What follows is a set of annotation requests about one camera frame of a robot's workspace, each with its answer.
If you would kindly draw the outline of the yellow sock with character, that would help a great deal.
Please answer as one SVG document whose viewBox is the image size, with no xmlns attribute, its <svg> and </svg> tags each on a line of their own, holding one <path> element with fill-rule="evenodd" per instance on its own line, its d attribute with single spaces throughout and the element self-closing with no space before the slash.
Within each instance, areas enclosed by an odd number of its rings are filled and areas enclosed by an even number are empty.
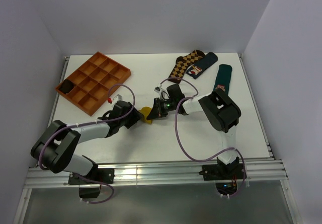
<svg viewBox="0 0 322 224">
<path fill-rule="evenodd" d="M 143 107 L 140 110 L 138 110 L 139 113 L 143 115 L 143 117 L 141 118 L 142 122 L 152 124 L 152 120 L 147 120 L 147 116 L 150 114 L 151 110 L 152 109 L 150 107 Z"/>
</svg>

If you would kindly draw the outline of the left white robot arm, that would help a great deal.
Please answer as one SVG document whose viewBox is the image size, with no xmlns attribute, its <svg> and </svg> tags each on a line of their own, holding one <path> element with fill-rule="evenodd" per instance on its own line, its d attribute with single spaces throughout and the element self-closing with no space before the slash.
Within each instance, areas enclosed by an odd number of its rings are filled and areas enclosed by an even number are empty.
<svg viewBox="0 0 322 224">
<path fill-rule="evenodd" d="M 44 131 L 31 148 L 31 156 L 39 165 L 57 174 L 72 172 L 86 183 L 93 183 L 98 177 L 98 164 L 86 156 L 75 154 L 78 144 L 98 138 L 108 138 L 118 133 L 121 127 L 130 128 L 143 119 L 133 105 L 117 101 L 112 110 L 94 122 L 67 125 L 55 120 Z"/>
</svg>

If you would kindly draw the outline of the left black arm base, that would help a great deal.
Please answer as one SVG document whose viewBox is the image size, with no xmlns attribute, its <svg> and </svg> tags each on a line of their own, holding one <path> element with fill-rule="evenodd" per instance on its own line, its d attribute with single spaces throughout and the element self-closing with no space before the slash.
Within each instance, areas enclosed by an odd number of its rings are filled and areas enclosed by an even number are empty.
<svg viewBox="0 0 322 224">
<path fill-rule="evenodd" d="M 115 169 L 113 168 L 96 168 L 85 176 L 71 173 L 68 178 L 68 185 L 78 186 L 78 195 L 81 201 L 88 204 L 104 203 L 110 200 L 115 193 L 114 187 L 111 185 L 114 182 L 114 173 Z M 98 200 L 104 187 L 109 188 L 110 192 L 107 192 L 105 199 Z"/>
</svg>

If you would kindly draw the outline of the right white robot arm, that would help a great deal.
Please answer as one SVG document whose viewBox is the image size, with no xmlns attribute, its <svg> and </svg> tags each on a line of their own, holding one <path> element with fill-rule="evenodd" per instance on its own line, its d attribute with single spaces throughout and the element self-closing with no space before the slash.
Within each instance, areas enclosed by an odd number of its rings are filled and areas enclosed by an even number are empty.
<svg viewBox="0 0 322 224">
<path fill-rule="evenodd" d="M 230 178 L 235 173 L 235 168 L 242 158 L 236 149 L 236 127 L 242 113 L 237 104 L 222 89 L 202 96 L 185 97 L 179 85 L 174 84 L 166 89 L 168 98 L 163 97 L 164 90 L 156 87 L 159 97 L 154 98 L 153 107 L 146 120 L 155 120 L 166 117 L 170 111 L 175 111 L 175 134 L 178 144 L 183 153 L 195 162 L 207 162 L 217 158 L 218 174 L 222 178 Z M 178 115 L 189 115 L 196 112 L 203 112 L 211 126 L 220 134 L 221 151 L 203 160 L 190 156 L 184 149 L 178 133 Z"/>
</svg>

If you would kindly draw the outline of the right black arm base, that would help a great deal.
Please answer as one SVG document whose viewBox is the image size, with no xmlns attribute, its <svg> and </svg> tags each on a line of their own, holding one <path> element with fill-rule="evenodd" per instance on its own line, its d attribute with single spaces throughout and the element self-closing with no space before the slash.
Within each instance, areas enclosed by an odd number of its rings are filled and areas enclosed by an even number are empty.
<svg viewBox="0 0 322 224">
<path fill-rule="evenodd" d="M 199 175 L 203 176 L 204 181 L 225 181 L 215 184 L 217 191 L 225 196 L 235 194 L 238 191 L 237 181 L 245 181 L 247 177 L 239 160 L 228 165 L 220 161 L 213 165 L 203 165 Z"/>
</svg>

